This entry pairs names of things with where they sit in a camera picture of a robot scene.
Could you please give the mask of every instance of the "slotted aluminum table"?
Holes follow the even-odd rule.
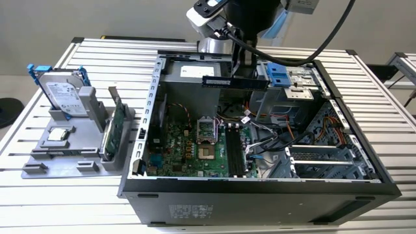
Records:
[[[139,122],[158,50],[196,51],[195,43],[86,39],[71,43],[56,67],[84,65],[98,98],[112,106],[108,86],[118,86]],[[303,59],[312,49],[260,47],[278,57]],[[362,59],[343,50],[318,57],[344,96],[403,196],[339,227],[140,225],[127,200],[116,197],[119,176],[22,179],[22,167],[50,121],[50,103],[38,91],[0,142],[2,233],[416,233],[416,123]],[[138,124],[134,126],[131,146]]]
[[[395,53],[388,60],[388,65],[396,66],[411,82],[399,82],[396,85],[406,85],[407,88],[416,88],[416,54]]]

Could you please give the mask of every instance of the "green motherboard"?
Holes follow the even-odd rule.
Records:
[[[251,143],[250,137],[250,129],[243,127],[240,130],[243,146]],[[196,138],[195,129],[188,130],[187,125],[168,124],[164,152],[158,156],[151,155],[148,176],[228,177],[226,127],[219,126],[215,145],[198,144]],[[152,159],[155,157],[160,157],[156,163]],[[246,175],[258,177],[256,170]]]

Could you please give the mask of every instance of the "white wall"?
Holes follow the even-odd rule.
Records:
[[[74,37],[200,36],[186,18],[195,0],[0,0],[0,74],[55,65]]]
[[[196,41],[186,11],[196,0],[0,0],[0,74],[24,75],[30,62],[55,64],[74,37],[102,35]],[[348,0],[320,0],[296,14],[283,46],[316,48]],[[416,0],[358,0],[330,48],[355,49],[367,62],[416,52]]]
[[[284,46],[316,48],[331,33],[350,0],[320,0],[312,15],[296,14]],[[354,49],[368,63],[394,52],[416,53],[416,0],[358,0],[328,49]]]

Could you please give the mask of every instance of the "sticker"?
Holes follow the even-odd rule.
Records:
[[[64,155],[64,152],[54,151],[54,152],[48,152],[48,155]]]
[[[62,82],[47,82],[54,99],[63,112],[72,116],[86,116],[87,111],[79,99],[79,93],[72,84]]]
[[[231,80],[218,80],[218,79],[208,79],[206,81],[207,84],[226,84],[226,85],[231,85]]]
[[[247,123],[250,120],[251,120],[251,119],[250,119],[250,117],[247,116],[247,117],[244,117],[244,118],[242,119],[242,123]]]
[[[300,77],[292,77],[292,78],[295,78],[296,82],[302,82],[302,78]]]
[[[182,77],[196,77],[203,78],[203,76],[214,76],[214,67],[202,66],[183,66],[182,67]]]
[[[214,205],[170,205],[172,218],[211,218]]]
[[[252,112],[248,109],[244,111],[246,116],[250,116],[251,113]]]

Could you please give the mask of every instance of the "hard drive label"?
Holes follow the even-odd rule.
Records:
[[[87,111],[79,98],[79,93],[72,84],[47,82],[47,87],[63,112],[72,116],[86,116]]]

